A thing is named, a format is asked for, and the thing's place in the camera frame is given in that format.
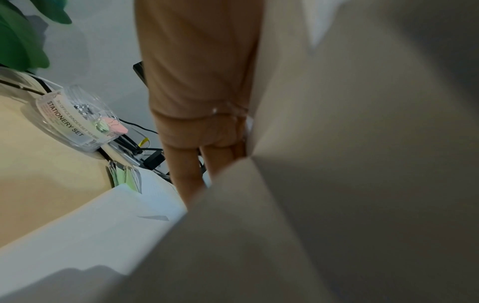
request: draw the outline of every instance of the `wooden table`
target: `wooden table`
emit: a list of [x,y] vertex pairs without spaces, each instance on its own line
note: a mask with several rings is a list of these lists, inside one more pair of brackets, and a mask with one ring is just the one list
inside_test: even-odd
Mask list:
[[[27,75],[1,69],[0,77],[44,92]],[[0,247],[111,189],[98,152],[77,151],[29,120],[36,97],[0,84]]]

